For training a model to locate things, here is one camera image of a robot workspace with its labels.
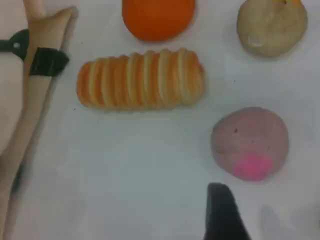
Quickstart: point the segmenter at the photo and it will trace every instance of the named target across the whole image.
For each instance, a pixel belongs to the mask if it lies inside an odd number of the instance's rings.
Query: dark green clip
[[[69,62],[68,56],[53,48],[38,47],[34,55],[30,75],[57,77]]]
[[[23,61],[29,46],[29,30],[23,29],[15,33],[9,40],[0,40],[1,53],[13,53]]]

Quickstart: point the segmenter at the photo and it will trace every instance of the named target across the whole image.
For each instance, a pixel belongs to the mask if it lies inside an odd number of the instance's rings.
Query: pink ball
[[[245,181],[262,181],[284,165],[289,134],[274,112],[248,107],[215,125],[211,149],[216,163],[228,173]]]

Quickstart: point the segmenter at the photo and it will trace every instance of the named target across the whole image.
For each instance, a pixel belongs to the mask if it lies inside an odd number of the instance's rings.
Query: striped bread
[[[82,66],[76,86],[84,106],[104,110],[191,105],[204,90],[204,70],[197,55],[185,48],[98,58]]]

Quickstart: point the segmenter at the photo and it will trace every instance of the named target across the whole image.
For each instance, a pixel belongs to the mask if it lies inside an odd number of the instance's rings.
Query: round beige ball
[[[300,0],[247,0],[240,7],[236,26],[246,50],[277,57],[302,39],[308,15]]]

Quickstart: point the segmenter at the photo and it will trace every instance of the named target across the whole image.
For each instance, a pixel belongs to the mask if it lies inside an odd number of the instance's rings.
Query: toy bread
[[[203,67],[197,55],[185,48],[87,62],[79,71],[76,86],[84,106],[104,110],[191,105],[200,99],[204,89]]]

